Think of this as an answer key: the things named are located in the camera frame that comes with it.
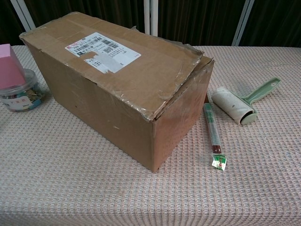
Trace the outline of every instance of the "pen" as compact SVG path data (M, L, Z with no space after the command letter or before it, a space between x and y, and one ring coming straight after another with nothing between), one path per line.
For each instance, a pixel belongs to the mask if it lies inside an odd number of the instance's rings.
M211 145L212 145L212 151L213 151L212 165L214 167L218 168L219 170L225 170L227 158L224 154L222 154L221 141L220 141L220 137L218 135L218 131L216 128L214 113L213 113L211 104L209 103L207 95L205 98L203 110L204 110L204 114L205 114L206 121L207 121L208 132L209 132Z

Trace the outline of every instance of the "jar lid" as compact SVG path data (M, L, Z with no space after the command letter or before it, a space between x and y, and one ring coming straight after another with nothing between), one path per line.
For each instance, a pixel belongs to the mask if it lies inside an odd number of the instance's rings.
M24 69L24 72L26 83L22 86L12 86L6 89L0 89L0 96L10 96L22 93L29 90L38 82L37 76L33 70Z

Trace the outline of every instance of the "container label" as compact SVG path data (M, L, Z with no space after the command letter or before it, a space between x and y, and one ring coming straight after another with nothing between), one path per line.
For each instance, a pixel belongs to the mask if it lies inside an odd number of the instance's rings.
M78 57L88 52L95 52L96 55L93 58L85 59L85 61L102 73L108 71L116 73L141 56L140 53L97 32L65 49Z
M11 110L24 110L32 106L32 102L27 96L14 99L1 99L2 103Z

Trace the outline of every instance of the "box flap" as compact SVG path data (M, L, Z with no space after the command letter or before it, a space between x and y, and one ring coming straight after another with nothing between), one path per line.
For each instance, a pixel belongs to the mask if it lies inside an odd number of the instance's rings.
M183 83L183 85L178 89L178 91L174 94L174 96L168 101L165 108L163 108L157 115L156 120L164 113L164 111L173 104L174 101L176 101L183 92L191 85L192 82L195 82L195 76L198 74L202 74L202 76L205 76L207 73L207 66L210 64L213 64L214 60L212 58L208 58L206 56L203 56L200 60L200 63L195 67L189 78Z
M108 48L101 51L91 49L81 52L80 56L68 51L67 47L72 48L72 44L81 43L80 47L85 47L87 36L93 36L93 40L102 39ZM184 48L78 12L23 33L20 38L80 72L148 120L153 120L164 108L202 57L202 52L196 49ZM110 47L115 51L119 46L125 47L121 48L123 57L118 59L126 62L125 66L117 64L106 52ZM108 66L109 70L100 71L95 61Z

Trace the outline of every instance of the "lint roller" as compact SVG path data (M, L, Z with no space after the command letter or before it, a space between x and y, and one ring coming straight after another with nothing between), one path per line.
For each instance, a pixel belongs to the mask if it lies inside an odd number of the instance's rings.
M258 114L251 104L264 98L272 92L279 83L280 79L273 78L246 97L239 97L226 88L221 87L212 94L211 98L213 102L224 110L238 125L245 125L253 122Z

